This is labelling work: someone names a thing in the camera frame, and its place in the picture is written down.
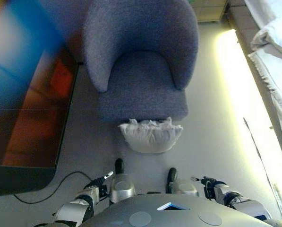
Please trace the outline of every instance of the tv screen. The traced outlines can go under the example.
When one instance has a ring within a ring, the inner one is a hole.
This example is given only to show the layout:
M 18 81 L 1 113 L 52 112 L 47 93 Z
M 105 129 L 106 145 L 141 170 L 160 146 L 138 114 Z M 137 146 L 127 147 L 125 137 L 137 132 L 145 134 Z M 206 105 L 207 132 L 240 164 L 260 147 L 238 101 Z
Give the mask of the tv screen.
M 37 1 L 0 0 L 0 166 L 55 167 L 76 72 Z

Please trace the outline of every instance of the bed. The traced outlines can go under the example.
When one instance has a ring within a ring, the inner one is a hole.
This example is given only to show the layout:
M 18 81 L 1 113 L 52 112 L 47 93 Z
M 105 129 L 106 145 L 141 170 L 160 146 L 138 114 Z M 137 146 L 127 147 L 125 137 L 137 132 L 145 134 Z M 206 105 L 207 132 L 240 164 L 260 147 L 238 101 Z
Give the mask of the bed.
M 282 149 L 282 0 L 230 0 L 227 12 Z

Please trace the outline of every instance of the white pillow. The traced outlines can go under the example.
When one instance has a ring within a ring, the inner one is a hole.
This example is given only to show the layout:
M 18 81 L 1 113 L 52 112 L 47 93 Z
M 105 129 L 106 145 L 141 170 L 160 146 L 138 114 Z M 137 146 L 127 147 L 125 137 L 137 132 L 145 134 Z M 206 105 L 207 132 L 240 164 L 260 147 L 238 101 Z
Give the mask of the white pillow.
M 173 125 L 171 118 L 165 121 L 142 121 L 130 119 L 119 125 L 131 149 L 141 153 L 162 153 L 170 150 L 180 137 L 183 127 Z
M 256 51 L 260 47 L 271 43 L 282 52 L 282 17 L 277 18 L 263 27 L 253 38 L 251 48 Z

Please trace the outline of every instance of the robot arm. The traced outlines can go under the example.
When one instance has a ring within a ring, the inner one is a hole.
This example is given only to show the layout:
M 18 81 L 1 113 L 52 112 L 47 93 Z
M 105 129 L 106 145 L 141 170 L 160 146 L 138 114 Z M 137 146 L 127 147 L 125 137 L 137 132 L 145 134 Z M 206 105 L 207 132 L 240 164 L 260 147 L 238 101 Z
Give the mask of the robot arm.
M 282 221 L 272 219 L 270 213 L 263 204 L 242 196 L 238 191 L 232 189 L 226 183 L 205 176 L 203 179 L 192 177 L 191 180 L 201 182 L 201 184 L 205 185 L 204 191 L 206 198 L 210 200 L 215 199 L 215 201 L 221 205 L 248 214 L 271 226 L 282 227 Z
M 46 227 L 77 227 L 94 216 L 94 207 L 100 198 L 108 197 L 104 181 L 113 175 L 113 171 L 91 181 L 84 189 L 76 194 L 73 201 L 65 203 L 54 215 L 52 224 Z

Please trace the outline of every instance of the black cable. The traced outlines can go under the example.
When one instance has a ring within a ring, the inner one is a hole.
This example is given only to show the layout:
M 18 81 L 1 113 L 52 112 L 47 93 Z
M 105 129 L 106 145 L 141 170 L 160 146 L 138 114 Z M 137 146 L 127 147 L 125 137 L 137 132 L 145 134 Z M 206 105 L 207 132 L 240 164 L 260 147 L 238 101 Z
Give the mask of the black cable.
M 46 225 L 48 225 L 48 223 L 42 223 L 42 224 L 36 225 L 34 227 L 41 227 L 41 226 L 46 226 Z
M 99 202 L 101 202 L 101 201 L 107 199 L 108 197 L 109 197 L 109 195 L 105 196 L 104 198 L 100 199 Z
M 46 197 L 46 198 L 43 199 L 43 200 L 40 200 L 40 201 L 37 201 L 37 202 L 26 202 L 26 201 L 20 199 L 20 198 L 19 198 L 17 195 L 15 195 L 15 194 L 13 194 L 13 196 L 14 196 L 16 199 L 18 199 L 20 202 L 25 203 L 25 204 L 36 204 L 36 203 L 43 202 L 43 201 L 49 199 L 51 196 L 53 196 L 53 194 L 60 188 L 61 184 L 65 181 L 65 179 L 68 178 L 70 175 L 73 175 L 73 174 L 82 174 L 82 175 L 85 176 L 89 181 L 92 181 L 92 179 L 91 179 L 87 174 L 83 173 L 82 171 L 74 171 L 74 172 L 72 172 L 72 173 L 70 173 L 70 174 L 67 174 L 67 175 L 62 179 L 62 181 L 59 183 L 58 187 L 53 191 L 53 193 L 50 194 L 48 197 Z
M 244 119 L 244 123 L 245 123 L 246 127 L 248 128 L 248 130 L 249 130 L 249 132 L 250 132 L 252 141 L 253 141 L 253 143 L 254 143 L 254 145 L 255 145 L 255 148 L 256 148 L 257 155 L 258 155 L 259 159 L 261 160 L 262 165 L 263 165 L 263 167 L 264 167 L 265 176 L 266 176 L 266 178 L 267 178 L 267 181 L 268 181 L 268 183 L 269 183 L 269 186 L 270 186 L 270 188 L 271 188 L 271 190 L 272 190 L 272 192 L 273 192 L 273 195 L 274 195 L 274 197 L 275 197 L 277 206 L 278 206 L 278 208 L 279 208 L 279 210 L 280 210 L 280 212 L 281 212 L 281 215 L 282 215 L 282 203 L 280 203 L 280 202 L 278 201 L 279 195 L 278 195 L 277 189 L 275 189 L 276 186 L 275 186 L 275 185 L 271 182 L 271 180 L 270 180 L 270 177 L 269 177 L 269 175 L 268 175 L 268 173 L 267 173 L 267 169 L 266 169 L 266 167 L 265 167 L 263 158 L 262 158 L 262 156 L 261 156 L 261 154 L 260 154 L 260 151 L 259 151 L 259 149 L 258 149 L 258 147 L 257 147 L 257 144 L 256 144 L 255 139 L 254 139 L 254 136 L 253 136 L 253 134 L 252 134 L 252 132 L 251 132 L 251 130 L 250 130 L 250 127 L 249 127 L 249 125 L 248 125 L 248 122 L 247 122 L 247 120 L 246 120 L 245 118 L 243 118 L 243 119 Z

